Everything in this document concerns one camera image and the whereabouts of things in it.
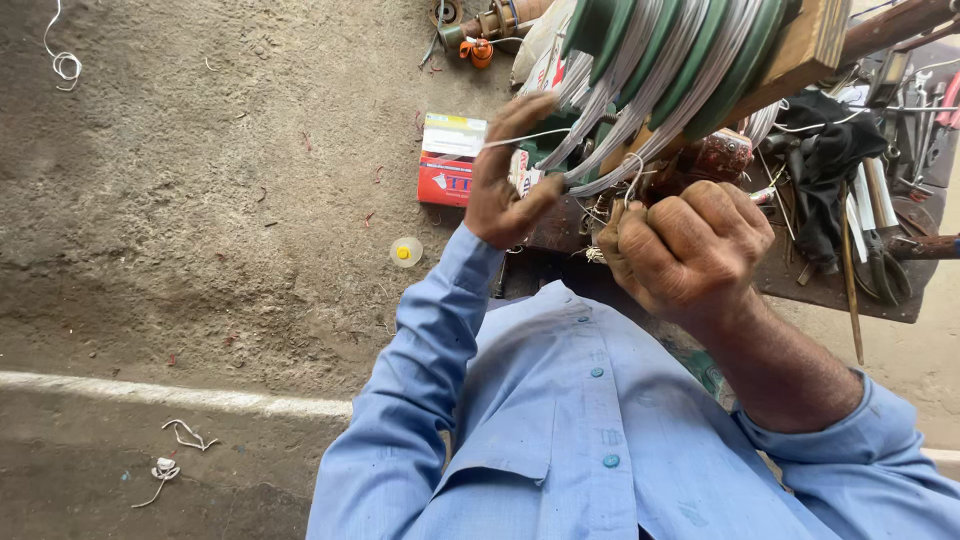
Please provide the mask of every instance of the black cloth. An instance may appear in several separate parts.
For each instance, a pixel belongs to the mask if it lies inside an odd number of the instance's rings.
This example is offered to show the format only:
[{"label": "black cloth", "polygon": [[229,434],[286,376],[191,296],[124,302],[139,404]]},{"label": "black cloth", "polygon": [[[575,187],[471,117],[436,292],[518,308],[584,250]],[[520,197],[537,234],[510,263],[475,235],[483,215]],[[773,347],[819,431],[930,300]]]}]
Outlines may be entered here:
[{"label": "black cloth", "polygon": [[827,124],[805,130],[800,138],[817,136],[812,151],[805,156],[804,177],[793,179],[798,195],[805,197],[810,214],[797,231],[797,247],[821,272],[836,271],[836,250],[842,245],[840,223],[840,186],[856,177],[857,165],[864,158],[876,158],[887,141],[876,128],[876,118],[868,111],[842,124],[852,111],[820,90],[804,90],[786,99],[789,110],[781,110],[777,123],[790,129]]}]

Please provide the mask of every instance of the light blue shirt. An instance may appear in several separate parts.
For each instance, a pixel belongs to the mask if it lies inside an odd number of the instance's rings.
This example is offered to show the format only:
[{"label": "light blue shirt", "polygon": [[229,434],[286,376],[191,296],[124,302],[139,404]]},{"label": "light blue shirt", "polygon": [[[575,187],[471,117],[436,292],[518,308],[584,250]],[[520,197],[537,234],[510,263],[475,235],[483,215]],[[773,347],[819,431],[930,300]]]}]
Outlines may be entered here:
[{"label": "light blue shirt", "polygon": [[502,258],[461,225],[407,289],[307,538],[960,538],[960,484],[921,455],[914,407],[865,375],[827,430],[764,430],[561,282],[485,313]]}]

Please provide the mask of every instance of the shirt cuff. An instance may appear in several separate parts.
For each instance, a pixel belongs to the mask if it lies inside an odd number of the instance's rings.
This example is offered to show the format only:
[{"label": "shirt cuff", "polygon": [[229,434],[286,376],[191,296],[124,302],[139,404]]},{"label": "shirt cuff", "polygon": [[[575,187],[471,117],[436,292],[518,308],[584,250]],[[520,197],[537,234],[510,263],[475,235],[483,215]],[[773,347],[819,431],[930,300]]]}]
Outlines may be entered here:
[{"label": "shirt cuff", "polygon": [[503,251],[481,240],[461,223],[446,243],[434,271],[469,292],[486,294],[503,256]]},{"label": "shirt cuff", "polygon": [[863,400],[847,418],[814,433],[765,430],[737,402],[733,419],[758,450],[800,463],[870,464],[914,443],[917,409],[859,370]]}]

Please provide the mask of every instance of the finger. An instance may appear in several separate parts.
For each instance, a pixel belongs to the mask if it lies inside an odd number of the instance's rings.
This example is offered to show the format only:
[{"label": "finger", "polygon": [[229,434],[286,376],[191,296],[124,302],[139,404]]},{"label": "finger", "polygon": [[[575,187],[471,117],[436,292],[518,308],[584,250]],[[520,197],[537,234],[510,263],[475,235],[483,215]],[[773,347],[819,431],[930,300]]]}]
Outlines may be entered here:
[{"label": "finger", "polygon": [[685,271],[648,224],[649,210],[626,212],[617,227],[617,246],[627,259],[636,280],[644,287],[652,287],[664,279],[679,279]]},{"label": "finger", "polygon": [[504,107],[487,132],[487,141],[507,140],[527,135],[538,121],[546,118],[555,108],[556,100],[551,93],[523,96]]},{"label": "finger", "polygon": [[679,261],[697,258],[717,237],[704,218],[680,197],[667,197],[650,207],[644,225]]},{"label": "finger", "polygon": [[750,230],[750,224],[740,215],[727,190],[713,182],[701,180],[685,189],[680,198],[704,218],[717,236],[734,236]]},{"label": "finger", "polygon": [[[509,115],[503,116],[496,121],[496,124],[487,131],[487,142],[496,142],[501,140],[511,140],[519,136],[527,135],[537,122],[546,118],[553,111],[556,102],[552,94],[542,94],[540,96],[524,96],[520,98],[522,102],[509,110]],[[501,176],[506,178],[507,169],[510,168],[510,158],[514,154],[513,144],[500,144],[485,148],[477,157],[475,169],[492,171],[501,174],[493,174],[489,178],[480,179],[481,182],[495,181]]]},{"label": "finger", "polygon": [[603,258],[613,273],[613,280],[616,284],[623,287],[631,296],[636,298],[639,289],[642,288],[640,282],[634,277],[633,270],[630,269],[630,263],[620,254],[618,245],[617,228],[620,226],[620,219],[623,217],[625,206],[623,199],[616,199],[613,202],[613,212],[607,226],[597,235],[597,245],[603,252]]},{"label": "finger", "polygon": [[508,231],[530,231],[557,204],[563,190],[563,173],[547,175],[533,186],[526,197],[510,205],[503,214],[504,227]]},{"label": "finger", "polygon": [[770,229],[770,222],[767,221],[767,216],[763,215],[763,210],[756,207],[754,202],[750,200],[750,195],[744,193],[743,189],[727,183],[721,183],[720,188],[727,193],[731,202],[733,202],[733,206],[736,207],[736,210],[740,212],[740,215],[743,216],[743,219],[746,220],[751,227],[762,231],[772,231],[772,229]]}]

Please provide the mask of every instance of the white painted line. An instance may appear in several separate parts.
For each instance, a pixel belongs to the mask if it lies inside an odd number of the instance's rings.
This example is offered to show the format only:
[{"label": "white painted line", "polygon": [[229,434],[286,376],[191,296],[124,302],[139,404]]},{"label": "white painted line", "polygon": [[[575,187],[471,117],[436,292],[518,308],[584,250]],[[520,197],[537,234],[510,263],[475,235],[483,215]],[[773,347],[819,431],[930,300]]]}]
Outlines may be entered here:
[{"label": "white painted line", "polygon": [[937,462],[937,465],[960,465],[960,451],[956,450],[936,450],[933,448],[921,448],[920,452]]},{"label": "white painted line", "polygon": [[0,391],[52,393],[104,399],[115,402],[181,406],[235,414],[281,415],[301,418],[349,419],[353,406],[347,401],[288,398],[235,392],[164,386],[145,382],[104,380],[65,375],[0,371]]}]

